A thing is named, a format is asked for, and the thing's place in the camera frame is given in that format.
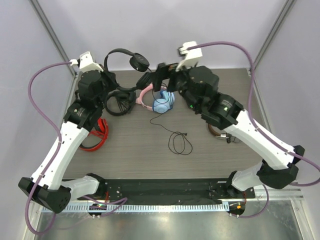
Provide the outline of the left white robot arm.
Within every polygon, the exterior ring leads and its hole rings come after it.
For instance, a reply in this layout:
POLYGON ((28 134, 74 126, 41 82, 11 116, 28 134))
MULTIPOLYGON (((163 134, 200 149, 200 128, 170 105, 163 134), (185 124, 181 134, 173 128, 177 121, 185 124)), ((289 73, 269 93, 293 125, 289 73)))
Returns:
POLYGON ((83 140, 98 126, 103 98, 112 89, 107 76, 99 70, 81 74, 76 99, 67 109, 59 136, 32 176, 18 183, 32 201, 59 214, 70 201, 84 196, 100 200, 106 195, 107 181, 94 173, 68 181, 63 181, 63 176, 83 140))

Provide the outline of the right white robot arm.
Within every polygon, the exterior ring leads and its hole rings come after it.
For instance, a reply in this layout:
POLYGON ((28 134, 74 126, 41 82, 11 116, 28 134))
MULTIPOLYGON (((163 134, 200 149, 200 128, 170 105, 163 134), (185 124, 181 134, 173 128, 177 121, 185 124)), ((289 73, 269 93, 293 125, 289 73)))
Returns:
POLYGON ((297 157, 304 154, 300 145, 291 146, 266 132, 235 98, 218 91, 219 77, 205 66, 178 70, 178 64, 160 63, 152 77, 153 89, 159 91, 163 80, 169 80, 168 90, 178 92, 189 108, 213 127, 236 137, 262 157, 262 161, 245 170, 233 171, 225 185, 226 194, 237 198, 251 187, 266 185, 283 189, 297 178, 297 157))

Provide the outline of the black wired on-ear headphones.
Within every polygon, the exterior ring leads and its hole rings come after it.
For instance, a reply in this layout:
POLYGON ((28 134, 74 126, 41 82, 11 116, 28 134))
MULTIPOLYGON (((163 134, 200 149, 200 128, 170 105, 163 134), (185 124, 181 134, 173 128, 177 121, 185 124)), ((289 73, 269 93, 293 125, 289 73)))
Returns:
POLYGON ((139 53, 133 53, 133 52, 131 52, 127 49, 124 49, 124 48, 116 48, 116 49, 113 49, 112 51, 110 51, 108 53, 108 55, 106 55, 106 57, 104 58, 104 63, 103 63, 103 67, 104 67, 106 73, 110 75, 110 78, 112 78, 116 84, 116 90, 128 91, 128 92, 133 91, 133 90, 135 90, 135 91, 140 90, 140 92, 141 92, 149 84, 152 84, 151 80, 148 79, 148 74, 152 72, 150 70, 149 66, 150 66, 150 63, 143 55, 141 55, 139 53), (109 55, 114 54, 114 53, 121 53, 121 54, 125 54, 125 55, 130 56, 129 64, 131 65, 131 67, 138 72, 144 73, 144 75, 137 81, 136 86, 134 86, 132 88, 125 88, 125 87, 120 86, 117 83, 116 74, 109 71, 108 57, 109 57, 109 55))

